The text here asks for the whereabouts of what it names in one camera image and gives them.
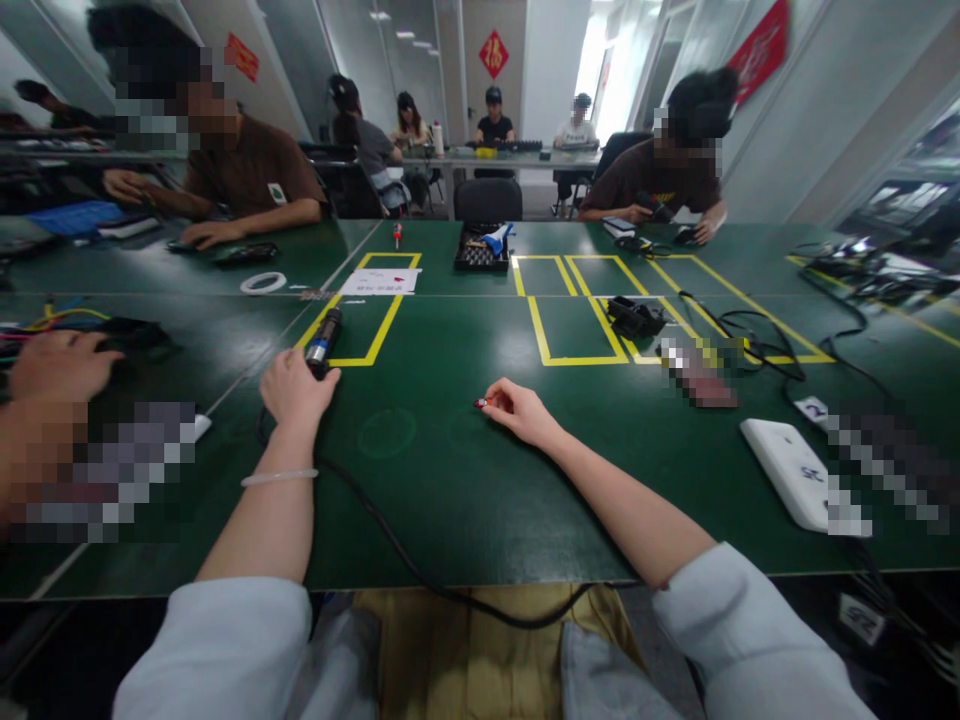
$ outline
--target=bracelet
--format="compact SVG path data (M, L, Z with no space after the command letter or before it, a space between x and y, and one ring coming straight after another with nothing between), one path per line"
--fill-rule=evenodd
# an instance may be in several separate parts
M268 475L251 475L240 481L240 487L263 485L264 483L274 482L276 480L295 480L302 477L315 478L319 474L316 470L290 470L288 472L271 473Z

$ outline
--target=red banner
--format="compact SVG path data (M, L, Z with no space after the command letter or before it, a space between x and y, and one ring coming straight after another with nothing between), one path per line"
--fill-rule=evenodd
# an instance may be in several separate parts
M227 36L227 47L224 52L227 65L236 65L237 70L242 72L250 82L257 81L257 72L260 70L260 58L253 54L253 51L240 42L233 33Z
M483 44L483 49L480 51L480 61L487 72L490 73L490 77L496 80L497 75L500 74L509 59L510 53L504 47L503 40L500 39L500 33L494 30Z
M777 0L747 41L727 63L740 73L737 104L753 95L787 58L790 36L790 3Z

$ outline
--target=forearm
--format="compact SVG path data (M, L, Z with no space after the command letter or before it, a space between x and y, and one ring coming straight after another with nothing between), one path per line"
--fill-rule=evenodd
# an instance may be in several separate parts
M205 220L215 208L212 202L199 195L169 190L152 183L144 189L144 192L148 193L157 207L164 212L190 220Z
M56 483L74 445L86 442L87 404L14 401L0 408L0 535L44 483Z
M233 223L247 235L260 235L274 230L285 230L320 222L320 217L320 203L312 198L303 198L278 207L276 210L234 220Z
M716 542L655 492L564 433L544 450L567 474L640 577L664 587Z
M312 469L316 434L317 425L278 426L254 474ZM197 580L278 577L302 583L313 546L313 483L277 480L244 490Z
M713 223L715 227L720 227L727 221L727 204L721 200L703 214L702 220Z
M580 222L598 222L603 220L605 217L618 217L625 218L630 212L630 208L610 208L609 210L604 210L602 208L591 208L589 210L581 210L580 215L577 219Z

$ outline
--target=green workbench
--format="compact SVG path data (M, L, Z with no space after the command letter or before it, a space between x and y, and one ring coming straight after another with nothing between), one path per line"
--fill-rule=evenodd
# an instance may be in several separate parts
M704 248L649 262L618 251L597 225L520 223L510 238L513 268L488 275L454 272L459 224L407 222L399 254L392 226L372 227L328 222L277 234L271 239L283 254L275 269L291 284L336 290L357 266L419 267L415 295L305 302L284 288L246 297L240 281L272 268L224 272L201 257L170 255L159 241L130 250L64 248L15 266L16 294L0 299L3 319L39 316L46 292L84 294L88 307L160 320L179 346L172 357L128 368L93 403L92 417L106 422L134 400L181 400L208 409L213 427L195 462L171 471L179 482L168 480L157 502L138 507L123 542L13 547L0 597L165 595L189 582L259 458L259 374L278 349L309 336L332 304L344 313L335 352L344 376L319 451L350 470L438 582L632 577L559 470L472 407L502 375L534 388L568 430L764 572L849 571L836 538L792 522L740 434L746 418L793 423L828 467L837 467L825 437L783 401L780 376L767 369L734 380L738 409L696 409L660 367L656 344L613 336L595 299L651 296L672 320L661 337L710 340L719 335L678 289L715 314L760 308L788 328L804 363L809 380L791 389L795 398L813 394L834 405L872 397L866 381L816 348L854 326L853 317L798 277L787 258L793 247L830 233L728 225ZM666 233L645 231L661 241ZM863 309L871 327L840 341L845 356L905 401L927 442L955 452L960 306L946 298ZM869 480L843 483L874 520L869 546L881 569L960 566L956 539L930 535ZM328 473L316 487L307 587L413 584L350 489Z

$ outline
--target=yellow rectangle outline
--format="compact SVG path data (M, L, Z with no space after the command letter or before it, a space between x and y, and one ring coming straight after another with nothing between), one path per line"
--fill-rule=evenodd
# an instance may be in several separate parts
M795 255L787 255L787 260L792 262L794 265L799 265L800 267L803 267L804 265L806 265L806 262L802 258L798 258ZM822 278L823 280L826 280L828 282L831 282L834 285L838 285L842 287L844 290L847 290L848 292L853 292L853 288L851 288L849 285L847 285L844 282L841 282L840 280L837 280L834 277L830 277L826 273L822 273L819 270L808 270L807 272L813 273L817 277ZM900 310L899 308L895 308L892 305L887 305L886 303L882 303L878 300L870 300L870 302L873 303L874 305L879 305L891 315L896 315L899 318L903 318L907 322L913 323L921 330L925 330L926 332L930 333L934 337L939 338L940 340L943 340L945 343L949 343L954 347L960 348L960 340L957 340L955 337L947 335L945 332L941 330L937 330L935 327L928 325L923 320L919 320L913 317L912 315L910 315L909 313L903 312L903 310Z
M370 258L374 257L408 257L410 258L410 263L407 265L408 270L412 270L420 262L420 258L423 256L423 253L367 253L363 256L356 269L360 270L367 266L367 263L370 261ZM323 308L323 311L317 315L317 319L310 323L310 327L307 328L307 331L300 337L300 340L297 341L296 347L302 348L305 347L311 338L313 338L314 333L320 327L320 323L323 322L324 315L331 309L337 306L337 303L340 302L342 295L334 295L330 302L327 303L326 307ZM383 346L383 341L387 338L387 333L390 332L390 326L393 324L393 319L397 316L397 310L400 309L400 303L403 302L403 295L395 295L393 301L390 303L390 307L387 309L387 314L383 318L383 322L380 323L380 327L377 329L377 334L373 337L373 342L370 344L370 349L367 350L367 354L362 358L336 358L330 360L331 367L370 367L377 361L377 355L380 353L380 348Z
M560 270L560 277L563 278L563 284L567 286L567 292L570 297L577 296L577 290L573 287L573 282L567 274L567 269L563 266L563 261L559 255L514 255L510 258L510 265L513 267L513 282L517 288L518 297L526 297L527 293L523 287L523 277L520 275L520 260L555 260L557 269Z
M722 275L720 275L720 273L718 273L718 272L717 272L716 270L714 270L712 267L710 267L709 265L707 265L703 260L701 260L700 258L698 258L696 255L671 255L671 256L668 257L668 258L662 258L662 259L665 259L665 260L692 260L692 261L693 261L696 265L698 265L704 272L706 272L708 275L710 275L712 278L714 278L717 282L719 282L721 285L723 285L725 288L727 288L727 290L729 290L731 293L733 293L733 294L734 294L737 298L739 298L741 301L743 301L744 303L746 303L747 305L749 305L751 308L753 308L753 309L756 310L757 312L763 313L764 315L766 315L767 317L769 317L770 320L771 320L775 325L777 325L781 330L783 330L783 332L784 332L785 334L787 334L787 335L789 335L790 337L792 337L794 340L796 340L798 343L800 343L801 345L803 345L803 347L807 348L807 350L809 350L809 351L811 352L810 355L798 355L798 356L797 356L797 360L798 360L799 362L805 363L805 364L808 364L808 365L818 364L818 363L832 363L832 362L834 362L834 359L833 359L832 357L830 357L829 355L827 355L825 352L823 352L823 350L821 350L821 349L818 348L816 345L814 345L813 343L811 343L809 340L807 340L805 337L803 337L803 336L802 336L800 333L798 333L796 330L794 330L793 328L789 327L789 326L788 326L786 323L784 323L782 320L780 320L780 319L777 318L776 316L772 315L769 311L765 310L763 307L761 307L761 306L758 305L756 302L754 302L753 300L751 300L751 299L750 299L749 297L747 297L740 289L738 289L735 285L733 285L731 282L729 282L726 278L724 278ZM680 286L677 285L677 283L674 281L674 279L673 279L672 277L670 277L670 275L669 275L662 267L660 267L660 265L659 265L655 260L650 260L649 263L650 263L650 265L653 266L653 269L656 270L657 273L659 273L660 277L663 278L664 282L666 282L667 285L669 285L672 290L674 290L675 292L678 292L678 293L680 292L680 290L681 290ZM693 309L694 309L697 313L700 314L701 317L703 317L704 320L707 321L707 323L709 323L710 327L712 327L714 330L716 330L718 333L720 333L723 337L730 337L730 335L729 335L728 333L724 332L724 330L723 330L722 328L720 328L720 327L710 318L709 315L707 315L707 313L704 311L704 309L703 309L702 307L700 307L699 303L689 302L689 304L693 307ZM748 359L750 362L754 363L754 364L756 364L756 363L759 362L758 360L756 360L755 358L752 358L752 357L749 356L749 355L747 356L747 359ZM766 358L766 360L767 360L768 362L774 364L774 365L789 365L790 363L793 362L793 360L792 360L791 358L788 358L788 357L783 356L783 355L771 356L771 357Z
M597 303L600 304L600 310L603 313L602 315L599 316L601 319L601 322L604 328L608 329L610 331L610 334L612 334L614 338L616 338L616 335L613 333L613 330L610 329L610 320L606 314L606 310L603 309L602 302L600 301L599 298L593 297L593 294L590 292L590 288L587 287L587 283L583 279L583 275L580 273L580 270L577 268L577 264L574 261L575 260L594 260L594 259L613 260L617 264L617 267L619 267L620 270L623 272L623 274L627 276L627 279L633 284L633 286L637 289L637 291L641 295L649 295L649 293L647 292L647 289L643 286L643 283L641 283L637 279L637 277L632 272L630 272L630 268L627 267L626 263L623 262L623 258L621 258L619 255L565 255L564 257L567 259L567 263L570 265L570 269L573 271L573 276L577 279L577 283L580 285L580 291L584 295L590 297L591 299L595 300ZM676 321L676 323L680 325L690 337L692 337L694 340L700 339L700 336L696 334L693 328L691 328L688 323L685 323L683 321L683 318L680 317L680 315L676 311L676 308L673 307L673 305L669 300L667 300L666 298L657 298L657 300L660 301L660 304L663 305L664 308L666 308L667 312L669 312L673 316L674 321ZM626 346L627 352L630 353L630 357L633 360L633 362L636 363L637 365L659 365L660 364L660 358L653 357L653 356L647 357L647 356L641 355L640 351L637 349L637 346L634 345L633 342L631 342L630 340L627 340L626 338L620 338L620 340Z
M563 367L574 365L623 365L629 363L623 348L617 342L617 336L610 329L602 308L597 307L595 298L587 298L594 314L603 325L604 333L610 342L610 347L615 353L614 357L593 357L593 358L554 358L550 356L550 347L547 345L547 336L543 331L543 321L540 319L540 309L537 307L537 299L532 295L527 297L527 303L530 305L530 318L533 320L533 332L537 336L537 347L540 349L540 361L545 367Z

